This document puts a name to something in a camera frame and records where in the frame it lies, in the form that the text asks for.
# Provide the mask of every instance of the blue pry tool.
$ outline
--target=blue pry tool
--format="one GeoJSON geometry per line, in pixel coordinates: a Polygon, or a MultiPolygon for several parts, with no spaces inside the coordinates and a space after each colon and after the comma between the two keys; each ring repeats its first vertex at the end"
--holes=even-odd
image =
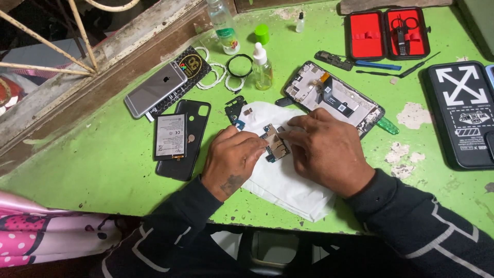
{"type": "Polygon", "coordinates": [[[401,70],[401,66],[371,63],[371,62],[362,61],[362,60],[357,60],[355,62],[355,65],[358,66],[358,67],[367,67],[367,68],[401,70]]]}

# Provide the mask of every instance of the circuit board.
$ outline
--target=circuit board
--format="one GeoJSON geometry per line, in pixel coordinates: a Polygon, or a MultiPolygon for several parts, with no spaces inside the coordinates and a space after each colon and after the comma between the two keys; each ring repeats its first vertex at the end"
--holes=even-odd
{"type": "Polygon", "coordinates": [[[311,61],[303,64],[284,92],[308,111],[322,107],[334,118],[356,127],[360,138],[384,116],[384,108],[311,61]],[[325,74],[331,78],[331,97],[327,101],[323,96],[329,89],[321,81],[325,74]]]}
{"type": "Polygon", "coordinates": [[[269,145],[266,147],[266,151],[268,152],[266,160],[268,162],[273,163],[290,153],[290,150],[285,145],[285,142],[283,142],[283,140],[278,136],[278,132],[285,131],[283,127],[279,127],[276,130],[272,124],[269,124],[265,126],[263,130],[266,133],[261,135],[260,138],[268,141],[269,143],[269,145]]]}

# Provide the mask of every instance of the small plastic bottle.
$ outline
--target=small plastic bottle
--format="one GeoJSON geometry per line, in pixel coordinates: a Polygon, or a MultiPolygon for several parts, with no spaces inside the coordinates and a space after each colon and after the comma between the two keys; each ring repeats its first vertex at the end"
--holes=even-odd
{"type": "Polygon", "coordinates": [[[295,29],[295,31],[297,31],[297,33],[302,33],[304,31],[304,25],[305,25],[304,13],[301,12],[298,16],[297,28],[295,29]]]}
{"type": "Polygon", "coordinates": [[[273,85],[273,68],[261,43],[255,44],[253,56],[252,73],[254,74],[255,86],[259,90],[267,90],[273,85]]]}
{"type": "Polygon", "coordinates": [[[223,51],[228,55],[237,54],[240,50],[237,33],[235,32],[235,24],[232,14],[228,10],[223,0],[206,0],[207,13],[214,30],[218,35],[218,39],[223,46],[223,51]]]}

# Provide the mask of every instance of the dropper bottle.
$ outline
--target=dropper bottle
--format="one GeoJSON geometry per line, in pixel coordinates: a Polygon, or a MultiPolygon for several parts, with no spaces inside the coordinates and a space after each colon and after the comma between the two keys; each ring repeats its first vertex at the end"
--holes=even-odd
{"type": "Polygon", "coordinates": [[[259,90],[267,90],[273,85],[273,68],[261,43],[255,43],[253,56],[252,73],[254,74],[255,86],[259,90]]]}
{"type": "Polygon", "coordinates": [[[297,28],[295,29],[295,31],[297,31],[297,33],[302,33],[304,31],[304,27],[305,27],[304,13],[301,12],[298,15],[297,28]]]}

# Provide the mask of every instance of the man's right hand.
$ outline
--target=man's right hand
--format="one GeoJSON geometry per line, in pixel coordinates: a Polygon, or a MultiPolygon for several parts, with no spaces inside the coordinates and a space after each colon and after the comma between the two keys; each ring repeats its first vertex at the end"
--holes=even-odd
{"type": "Polygon", "coordinates": [[[302,177],[349,198],[363,189],[375,170],[367,164],[357,129],[336,120],[323,108],[293,117],[289,126],[305,130],[285,131],[293,153],[295,171],[302,177]]]}

